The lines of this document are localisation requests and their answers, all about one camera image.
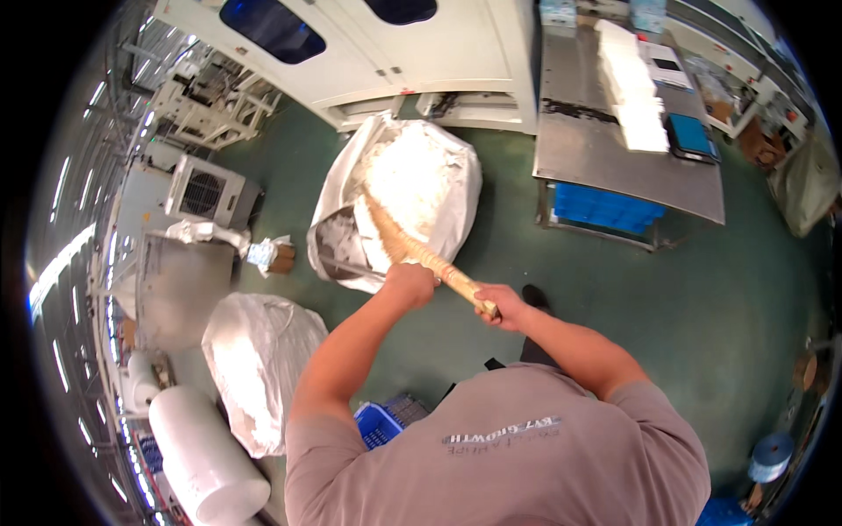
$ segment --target cabinet door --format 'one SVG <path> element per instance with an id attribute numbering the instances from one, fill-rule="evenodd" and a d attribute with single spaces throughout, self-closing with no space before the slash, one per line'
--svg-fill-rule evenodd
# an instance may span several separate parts
<path id="1" fill-rule="evenodd" d="M 270 68 L 295 86 L 303 102 L 391 84 L 332 20 L 304 0 L 231 0 L 219 18 L 274 58 Z"/>
<path id="2" fill-rule="evenodd" d="M 330 0 L 413 88 L 509 80 L 485 0 Z"/>

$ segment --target man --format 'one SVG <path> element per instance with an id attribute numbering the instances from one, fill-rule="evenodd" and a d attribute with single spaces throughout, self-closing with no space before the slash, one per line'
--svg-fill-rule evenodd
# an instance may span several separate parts
<path id="1" fill-rule="evenodd" d="M 505 285 L 476 297 L 497 303 L 501 317 L 487 324 L 526 335 L 521 359 L 532 363 L 461 382 L 366 451 L 350 398 L 392 326 L 437 284 L 420 265 L 393 266 L 307 364 L 286 431 L 292 526 L 695 522 L 711 486 L 690 425 L 632 356 L 552 317 L 530 285 L 525 302 Z"/>

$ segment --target hand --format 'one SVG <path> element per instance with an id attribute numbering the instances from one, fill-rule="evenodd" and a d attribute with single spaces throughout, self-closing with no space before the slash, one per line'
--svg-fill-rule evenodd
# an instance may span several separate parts
<path id="1" fill-rule="evenodd" d="M 532 307 L 528 306 L 508 285 L 480 283 L 474 297 L 478 300 L 491 300 L 497 304 L 500 316 L 493 318 L 488 314 L 482 314 L 479 309 L 474 312 L 491 327 L 500 327 L 504 331 L 521 332 L 520 321 L 523 316 L 529 313 Z"/>
<path id="2" fill-rule="evenodd" d="M 433 291 L 440 284 L 441 280 L 429 268 L 419 263 L 400 263 L 389 267 L 381 291 L 392 294 L 408 309 L 420 309 L 433 298 Z"/>

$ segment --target blue roll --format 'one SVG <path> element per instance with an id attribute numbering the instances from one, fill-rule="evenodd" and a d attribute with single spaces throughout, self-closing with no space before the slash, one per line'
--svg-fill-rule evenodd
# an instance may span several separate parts
<path id="1" fill-rule="evenodd" d="M 789 465 L 795 444 L 786 433 L 772 433 L 754 446 L 749 466 L 749 478 L 765 484 L 783 475 Z"/>

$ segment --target gray t-shirt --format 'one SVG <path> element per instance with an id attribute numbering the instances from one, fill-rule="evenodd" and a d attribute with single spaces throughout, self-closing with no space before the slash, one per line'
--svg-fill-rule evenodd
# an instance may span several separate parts
<path id="1" fill-rule="evenodd" d="M 705 452 L 655 385 L 610 403 L 557 369 L 512 364 L 461 382 L 372 451 L 335 417 L 286 430 L 290 525 L 693 524 Z"/>

